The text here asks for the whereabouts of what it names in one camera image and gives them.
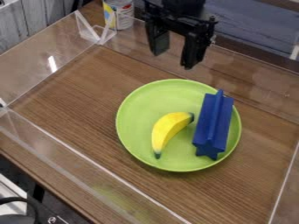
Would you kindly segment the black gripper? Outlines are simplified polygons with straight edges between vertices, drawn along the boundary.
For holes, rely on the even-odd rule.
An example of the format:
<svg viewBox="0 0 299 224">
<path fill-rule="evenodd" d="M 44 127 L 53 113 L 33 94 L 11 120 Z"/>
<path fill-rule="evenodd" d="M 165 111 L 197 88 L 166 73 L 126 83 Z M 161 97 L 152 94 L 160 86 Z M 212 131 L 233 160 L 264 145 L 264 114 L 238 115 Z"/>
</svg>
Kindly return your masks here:
<svg viewBox="0 0 299 224">
<path fill-rule="evenodd" d="M 185 70 L 202 61 L 212 42 L 216 17 L 204 9 L 205 0 L 144 0 L 144 28 L 150 52 L 169 49 L 169 32 L 184 37 L 181 66 Z"/>
</svg>

